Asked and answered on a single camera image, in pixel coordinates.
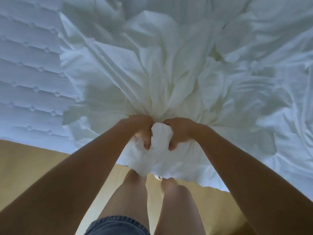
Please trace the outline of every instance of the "denim shorts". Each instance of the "denim shorts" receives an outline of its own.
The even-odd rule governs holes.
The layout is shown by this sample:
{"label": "denim shorts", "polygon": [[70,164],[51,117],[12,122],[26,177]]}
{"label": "denim shorts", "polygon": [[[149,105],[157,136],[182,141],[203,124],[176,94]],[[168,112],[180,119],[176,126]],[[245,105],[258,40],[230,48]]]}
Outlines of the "denim shorts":
{"label": "denim shorts", "polygon": [[116,215],[93,221],[85,235],[150,235],[148,229],[135,219]]}

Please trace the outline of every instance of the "bare leg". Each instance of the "bare leg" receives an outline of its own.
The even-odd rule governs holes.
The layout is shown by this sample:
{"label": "bare leg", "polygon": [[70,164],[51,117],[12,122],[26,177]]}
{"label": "bare leg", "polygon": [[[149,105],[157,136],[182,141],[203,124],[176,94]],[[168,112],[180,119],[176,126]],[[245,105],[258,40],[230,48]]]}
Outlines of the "bare leg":
{"label": "bare leg", "polygon": [[205,235],[201,217],[190,191],[174,178],[163,179],[161,215],[154,235]]}
{"label": "bare leg", "polygon": [[116,189],[98,218],[123,215],[137,220],[150,230],[146,180],[146,177],[143,178],[130,169],[123,184]]}

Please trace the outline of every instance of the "crumpled white fabric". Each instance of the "crumpled white fabric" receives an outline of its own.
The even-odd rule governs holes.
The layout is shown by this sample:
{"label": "crumpled white fabric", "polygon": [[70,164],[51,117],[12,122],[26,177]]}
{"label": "crumpled white fabric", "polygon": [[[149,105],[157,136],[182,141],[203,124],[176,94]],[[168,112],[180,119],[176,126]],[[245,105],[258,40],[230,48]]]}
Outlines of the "crumpled white fabric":
{"label": "crumpled white fabric", "polygon": [[[118,163],[227,190],[196,142],[167,150],[161,122],[186,117],[312,182],[312,10],[312,0],[65,0],[61,66],[82,101],[63,123],[83,146],[150,114],[151,149],[134,138]],[[313,198],[308,182],[292,183]]]}

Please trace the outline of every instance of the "hand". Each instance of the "hand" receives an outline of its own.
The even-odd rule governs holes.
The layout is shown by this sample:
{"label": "hand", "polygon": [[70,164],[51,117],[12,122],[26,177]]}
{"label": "hand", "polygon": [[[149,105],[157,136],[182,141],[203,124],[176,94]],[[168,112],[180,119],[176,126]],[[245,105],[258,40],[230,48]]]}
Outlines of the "hand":
{"label": "hand", "polygon": [[151,146],[151,127],[154,125],[154,120],[149,115],[131,115],[128,118],[132,124],[138,127],[135,137],[141,138],[144,142],[143,146],[149,150]]}
{"label": "hand", "polygon": [[180,142],[188,142],[191,139],[192,129],[197,125],[188,118],[173,118],[163,121],[172,128],[173,136],[170,140],[168,150],[174,150]]}

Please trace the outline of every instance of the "tan floor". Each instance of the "tan floor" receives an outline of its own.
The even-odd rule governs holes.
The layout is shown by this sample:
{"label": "tan floor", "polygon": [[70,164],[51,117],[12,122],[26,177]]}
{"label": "tan floor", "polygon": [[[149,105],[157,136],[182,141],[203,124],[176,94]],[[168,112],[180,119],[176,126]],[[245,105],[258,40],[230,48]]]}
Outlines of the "tan floor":
{"label": "tan floor", "polygon": [[[43,174],[68,155],[0,140],[0,210],[12,202]],[[84,234],[95,220],[115,189],[122,183],[128,167],[115,165],[110,176],[95,198],[81,222],[76,235]],[[210,187],[201,187],[192,182],[179,181],[187,186],[198,206],[207,235],[233,234],[243,225],[242,232],[254,234],[230,193]],[[157,225],[161,210],[160,181],[149,174],[147,178],[148,214],[151,233]]]}

